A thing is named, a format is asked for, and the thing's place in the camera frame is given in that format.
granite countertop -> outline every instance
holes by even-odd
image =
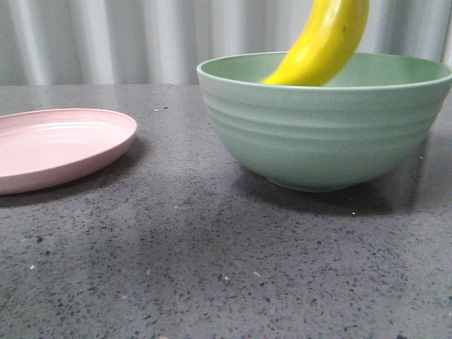
[[[452,338],[450,103],[391,173],[308,194],[238,164],[196,85],[1,87],[0,114],[138,132],[99,172],[0,196],[0,338]]]

background curtain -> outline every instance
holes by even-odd
[[[0,85],[197,83],[196,65],[288,50],[313,0],[0,0]],[[452,64],[450,0],[371,0],[359,51]]]

bowl base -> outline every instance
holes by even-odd
[[[300,192],[310,192],[310,193],[326,193],[326,192],[333,192],[333,191],[339,191],[341,189],[346,189],[348,185],[338,185],[338,186],[303,186],[303,185],[296,185],[291,184],[287,182],[280,182],[278,180],[273,180],[270,178],[266,178],[269,182],[278,185],[284,189],[291,189],[293,191],[300,191]]]

bowl rim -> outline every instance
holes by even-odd
[[[257,87],[257,88],[278,88],[278,89],[284,89],[284,90],[315,90],[315,91],[341,91],[341,92],[347,92],[347,91],[371,91],[371,90],[396,90],[396,89],[413,89],[413,88],[419,88],[424,86],[430,86],[430,85],[438,85],[442,83],[446,83],[448,81],[452,81],[452,67],[444,64],[442,62],[432,61],[428,59],[423,58],[417,58],[413,56],[405,56],[405,55],[399,55],[399,54],[388,54],[388,53],[367,53],[367,52],[357,52],[355,54],[361,54],[361,55],[374,55],[374,56],[382,56],[382,57],[392,57],[397,59],[412,59],[412,60],[418,60],[418,61],[426,61],[432,64],[436,64],[437,66],[442,66],[445,69],[449,71],[449,74],[447,76],[437,78],[434,80],[429,81],[420,81],[420,82],[414,82],[414,83],[402,83],[400,85],[374,85],[374,86],[296,86],[296,85],[271,85],[271,84],[264,84],[264,83],[255,83],[251,81],[241,81],[241,80],[235,80],[230,78],[224,78],[221,76],[214,76],[213,74],[210,74],[203,70],[203,67],[206,64],[213,63],[216,61],[226,60],[226,59],[236,59],[240,57],[252,57],[252,56],[258,56],[258,55],[264,55],[264,54],[284,54],[287,53],[287,51],[276,51],[276,52],[257,52],[257,53],[245,53],[245,54],[234,54],[229,56],[220,56],[218,58],[213,58],[209,60],[205,60],[198,64],[196,67],[196,72],[198,75],[205,76],[206,78],[213,78],[217,81],[224,82],[224,83],[231,83],[235,85],[246,85],[251,87]]]

mint green bowl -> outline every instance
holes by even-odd
[[[427,136],[452,84],[444,64],[359,53],[323,87],[256,83],[284,55],[229,56],[197,71],[226,149],[298,191],[335,191],[394,168]]]

